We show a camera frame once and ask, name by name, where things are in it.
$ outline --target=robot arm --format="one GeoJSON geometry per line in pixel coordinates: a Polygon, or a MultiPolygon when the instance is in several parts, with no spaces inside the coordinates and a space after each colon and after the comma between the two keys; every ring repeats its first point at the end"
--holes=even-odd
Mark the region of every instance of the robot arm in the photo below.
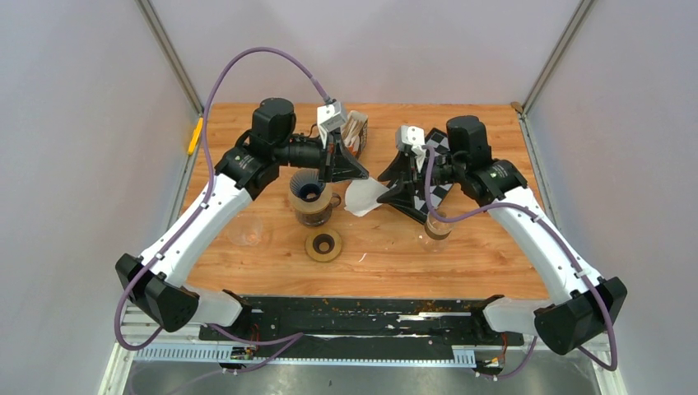
{"type": "Polygon", "coordinates": [[[344,148],[339,127],[329,130],[324,140],[293,134],[294,128],[290,101],[263,101],[254,111],[252,128],[216,164],[208,201],[204,202],[207,185],[158,241],[138,257],[126,253],[117,261],[124,289],[144,263],[155,262],[137,281],[129,299],[167,332],[189,322],[228,327],[247,309],[233,292],[200,290],[186,280],[206,247],[278,177],[281,165],[317,169],[325,182],[368,178],[368,171],[344,148]],[[160,253],[178,233],[166,252],[160,253]]]}
{"type": "MultiPolygon", "coordinates": [[[[450,153],[435,158],[431,184],[458,183],[468,197],[479,206],[492,203],[500,207],[487,212],[516,241],[536,268],[550,296],[549,300],[511,300],[498,295],[487,300],[482,308],[484,332],[520,332],[539,336],[551,350],[564,355],[597,336],[604,329],[600,308],[592,292],[581,278],[602,296],[615,321],[627,295],[623,283],[614,277],[605,280],[576,253],[550,222],[526,179],[511,162],[493,159],[487,143],[485,125],[477,117],[464,116],[446,123],[450,153]],[[514,208],[525,207],[532,215],[514,208]],[[553,234],[540,223],[543,221],[553,234]],[[570,265],[558,240],[569,248],[581,270],[570,265]]],[[[406,131],[417,127],[402,127],[398,141],[405,141],[406,131]]],[[[398,155],[379,176],[379,180],[396,179],[393,189],[379,197],[379,202],[412,204],[415,193],[428,198],[424,190],[425,170],[421,169],[412,148],[398,144],[398,155]]]]}

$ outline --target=wooden tabletop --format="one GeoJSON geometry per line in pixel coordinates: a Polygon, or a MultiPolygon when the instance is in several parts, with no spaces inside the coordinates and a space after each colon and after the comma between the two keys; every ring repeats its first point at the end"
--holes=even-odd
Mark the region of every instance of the wooden tabletop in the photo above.
{"type": "MultiPolygon", "coordinates": [[[[249,128],[256,104],[219,104],[208,126],[214,163],[249,128]]],[[[317,105],[295,105],[296,131],[307,132],[317,105]]],[[[493,156],[514,163],[537,191],[536,180],[516,113],[508,105],[374,105],[347,104],[369,116],[369,136],[361,163],[377,177],[395,157],[395,132],[411,124],[426,131],[445,130],[448,119],[472,114],[487,127],[493,156]]],[[[488,215],[460,222],[442,253],[426,253],[416,241],[420,226],[383,205],[361,218],[335,209],[327,224],[342,237],[342,253],[330,263],[305,254],[311,229],[297,222],[288,201],[289,178],[297,169],[282,168],[244,214],[263,222],[262,240],[254,246],[232,244],[223,230],[199,259],[189,283],[244,295],[313,295],[481,299],[494,294],[545,298],[547,293],[519,246],[488,215]]],[[[185,207],[207,181],[200,152],[185,207]]],[[[334,184],[342,196],[348,183],[334,184]]],[[[477,205],[454,188],[444,204],[456,212],[477,205]]]]}

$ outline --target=gray wall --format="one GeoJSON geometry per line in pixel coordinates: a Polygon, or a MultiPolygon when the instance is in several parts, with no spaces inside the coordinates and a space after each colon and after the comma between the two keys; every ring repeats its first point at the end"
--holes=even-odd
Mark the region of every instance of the gray wall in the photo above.
{"type": "Polygon", "coordinates": [[[563,232],[629,296],[632,394],[694,393],[698,3],[599,1],[531,114],[563,232]]]}
{"type": "MultiPolygon", "coordinates": [[[[291,53],[340,100],[523,101],[578,0],[153,0],[198,94],[256,45],[291,53]]],[[[318,96],[281,58],[235,67],[218,101],[318,96]]]]}
{"type": "Polygon", "coordinates": [[[0,53],[0,393],[95,393],[193,115],[134,2],[3,2],[0,53]]]}

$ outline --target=black and white checker pattern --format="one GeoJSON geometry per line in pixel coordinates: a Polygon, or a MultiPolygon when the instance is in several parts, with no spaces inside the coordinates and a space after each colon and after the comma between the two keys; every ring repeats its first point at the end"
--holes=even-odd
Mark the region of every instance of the black and white checker pattern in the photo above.
{"type": "MultiPolygon", "coordinates": [[[[431,129],[431,132],[426,135],[425,140],[427,145],[435,148],[437,154],[443,155],[449,152],[449,139],[447,138],[446,133],[443,133],[438,129],[431,129]]],[[[424,163],[424,171],[426,171],[426,161],[424,163]]],[[[434,207],[439,207],[453,186],[453,184],[438,186],[432,185],[431,205],[434,207]]],[[[426,202],[415,195],[414,205],[415,209],[423,213],[424,221],[426,221],[426,215],[429,213],[429,208],[426,206],[426,202]]]]}
{"type": "MultiPolygon", "coordinates": [[[[443,133],[438,129],[431,129],[431,131],[427,133],[425,143],[433,146],[437,154],[443,155],[449,152],[449,139],[446,136],[446,133],[443,133]]],[[[424,167],[422,167],[422,171],[426,172],[426,164],[424,164],[424,167]]],[[[388,183],[388,188],[392,188],[396,182],[397,181],[394,180],[388,183]]],[[[439,207],[452,187],[452,184],[431,187],[431,203],[434,205],[434,207],[439,207]]],[[[416,194],[414,196],[413,208],[408,209],[400,206],[393,207],[404,212],[407,214],[407,216],[421,224],[426,222],[426,216],[429,213],[429,208],[426,206],[426,202],[420,199],[416,194]]]]}

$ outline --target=purple cable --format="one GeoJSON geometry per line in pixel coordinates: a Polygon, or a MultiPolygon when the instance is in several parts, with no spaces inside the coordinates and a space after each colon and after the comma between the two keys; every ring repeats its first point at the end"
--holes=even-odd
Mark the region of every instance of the purple cable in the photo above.
{"type": "MultiPolygon", "coordinates": [[[[431,174],[434,170],[434,159],[436,157],[436,152],[434,147],[425,145],[423,146],[426,149],[429,150],[429,160],[427,161],[426,164],[426,174],[425,174],[425,180],[424,180],[424,190],[425,191],[430,191],[431,189],[431,174]]],[[[509,202],[495,202],[492,204],[488,204],[486,206],[482,206],[479,208],[476,208],[475,210],[472,210],[470,212],[466,212],[465,214],[462,214],[460,216],[456,216],[453,218],[443,218],[442,216],[439,215],[438,212],[434,209],[434,206],[431,204],[431,198],[427,197],[426,199],[426,206],[429,208],[429,213],[438,221],[441,222],[447,222],[447,223],[453,223],[453,222],[458,222],[462,221],[466,218],[470,218],[471,216],[475,216],[476,214],[480,214],[481,212],[485,212],[488,210],[492,210],[494,208],[513,208],[515,210],[521,211],[522,213],[526,214],[527,216],[531,217],[531,219],[535,219],[537,215],[527,209],[526,207],[520,206],[518,204],[514,203],[509,203],[509,202]]],[[[558,246],[560,246],[560,249],[562,249],[562,252],[565,253],[565,256],[567,259],[570,261],[570,264],[572,267],[577,271],[577,272],[582,272],[582,267],[579,265],[577,262],[577,259],[575,258],[575,255],[572,253],[570,248],[567,246],[567,243],[560,237],[560,235],[555,231],[555,229],[549,225],[545,221],[536,221],[537,224],[539,224],[549,235],[552,237],[555,242],[557,243],[558,246]]],[[[581,277],[582,281],[584,284],[589,288],[591,291],[591,295],[593,296],[594,300],[598,304],[599,309],[601,310],[601,315],[603,316],[603,323],[606,325],[606,332],[608,333],[608,345],[609,348],[611,349],[611,364],[608,365],[599,358],[597,358],[594,354],[592,354],[589,350],[585,349],[584,347],[580,346],[579,350],[582,351],[586,356],[591,358],[594,362],[599,364],[601,367],[603,367],[606,370],[614,371],[618,368],[618,349],[616,346],[616,333],[613,331],[613,321],[611,320],[611,315],[608,313],[608,308],[606,307],[606,304],[603,302],[603,299],[601,298],[601,295],[598,293],[596,288],[593,286],[591,280],[586,275],[583,275],[581,277]]]]}
{"type": "MultiPolygon", "coordinates": [[[[216,80],[216,83],[213,84],[213,88],[211,89],[211,93],[208,95],[208,99],[206,101],[206,105],[204,106],[203,110],[203,122],[202,122],[202,128],[201,128],[201,144],[203,148],[203,154],[206,156],[206,166],[208,168],[208,184],[206,186],[206,192],[204,193],[203,196],[203,201],[204,203],[208,203],[208,200],[211,198],[211,195],[213,194],[213,186],[215,183],[214,179],[214,172],[213,172],[213,160],[211,159],[211,152],[208,149],[208,140],[207,140],[207,125],[208,125],[208,116],[211,113],[211,107],[213,106],[213,97],[216,95],[216,92],[218,92],[218,88],[221,86],[221,83],[223,82],[223,79],[226,77],[226,74],[228,71],[242,58],[245,56],[251,54],[251,53],[257,53],[257,52],[269,52],[269,53],[275,53],[279,56],[282,56],[283,58],[288,59],[291,61],[291,63],[295,64],[313,83],[313,86],[315,86],[315,89],[318,91],[320,96],[322,96],[323,101],[325,103],[328,103],[331,101],[328,93],[325,91],[325,89],[320,85],[318,80],[313,77],[313,74],[308,70],[306,66],[301,64],[296,58],[292,57],[290,54],[281,51],[280,49],[275,49],[271,47],[254,47],[250,49],[246,49],[245,51],[239,53],[237,56],[235,56],[232,60],[228,62],[225,68],[223,68],[223,71],[221,72],[221,75],[218,76],[218,79],[216,80]]],[[[199,214],[201,214],[201,211],[203,211],[203,208],[201,206],[197,207],[194,213],[182,224],[182,227],[177,229],[177,231],[172,235],[172,237],[167,240],[163,245],[162,248],[158,251],[160,254],[165,254],[168,249],[172,246],[172,244],[179,239],[179,237],[192,225],[192,223],[197,219],[199,214]]],[[[133,277],[133,279],[126,285],[126,287],[123,289],[123,293],[121,294],[121,297],[119,297],[119,302],[116,305],[116,313],[114,314],[114,335],[116,336],[116,341],[119,343],[119,345],[126,350],[129,351],[138,351],[142,350],[143,348],[147,347],[149,344],[151,344],[157,335],[162,332],[162,327],[157,328],[153,334],[147,338],[143,343],[138,344],[138,345],[133,345],[129,344],[126,342],[126,339],[123,338],[123,334],[121,333],[121,313],[123,312],[123,307],[126,305],[126,300],[128,300],[128,295],[133,292],[133,288],[136,286],[136,284],[145,276],[145,274],[153,267],[155,264],[158,262],[157,258],[153,258],[144,266],[137,274],[136,276],[133,277]]]]}
{"type": "Polygon", "coordinates": [[[533,349],[536,348],[536,343],[538,343],[538,336],[534,337],[533,340],[531,341],[531,346],[528,348],[528,352],[526,353],[526,356],[523,358],[519,366],[516,367],[516,369],[510,371],[507,374],[484,374],[480,373],[482,377],[485,377],[487,379],[495,379],[496,380],[504,380],[504,379],[511,379],[515,375],[519,374],[521,370],[524,370],[524,366],[528,363],[528,361],[531,359],[533,356],[533,349]]]}
{"type": "Polygon", "coordinates": [[[270,341],[267,341],[267,342],[255,342],[255,341],[251,341],[251,340],[241,339],[241,338],[239,338],[239,337],[236,337],[236,336],[234,336],[234,335],[231,335],[230,333],[224,331],[221,327],[219,327],[218,325],[216,325],[216,324],[214,324],[214,323],[210,323],[210,324],[208,324],[208,326],[211,327],[211,328],[213,328],[213,329],[216,329],[221,335],[223,335],[223,336],[225,336],[225,337],[228,337],[228,338],[231,339],[231,340],[234,340],[234,341],[239,342],[239,343],[250,344],[250,345],[252,345],[252,346],[271,346],[271,345],[280,344],[280,343],[283,343],[283,342],[288,342],[288,343],[285,344],[284,347],[280,348],[277,352],[275,352],[275,353],[273,353],[271,356],[269,356],[266,360],[263,360],[262,362],[259,362],[259,363],[256,364],[256,365],[252,365],[252,366],[250,366],[250,367],[248,367],[248,368],[242,368],[242,369],[224,369],[224,370],[216,369],[216,370],[213,370],[213,371],[211,371],[211,372],[202,374],[202,375],[198,376],[197,378],[192,379],[192,380],[189,381],[188,383],[182,384],[181,386],[179,386],[179,387],[173,389],[172,391],[168,392],[166,395],[173,395],[173,394],[175,394],[175,393],[178,393],[179,391],[181,391],[181,390],[183,390],[183,389],[189,387],[190,385],[192,385],[192,384],[194,384],[194,383],[197,383],[197,382],[199,382],[199,381],[201,381],[201,380],[203,380],[203,379],[208,379],[209,377],[215,376],[215,375],[217,375],[217,374],[223,374],[223,373],[232,373],[232,374],[249,373],[249,372],[254,372],[254,371],[257,370],[257,369],[262,369],[264,366],[268,365],[269,362],[271,362],[271,361],[275,360],[276,358],[278,358],[278,356],[281,355],[284,351],[286,351],[286,350],[288,349],[288,347],[293,346],[301,337],[303,337],[303,333],[302,333],[302,332],[298,332],[298,333],[296,333],[295,335],[290,335],[290,336],[287,336],[287,337],[282,337],[281,339],[277,339],[277,340],[270,340],[270,341]]]}

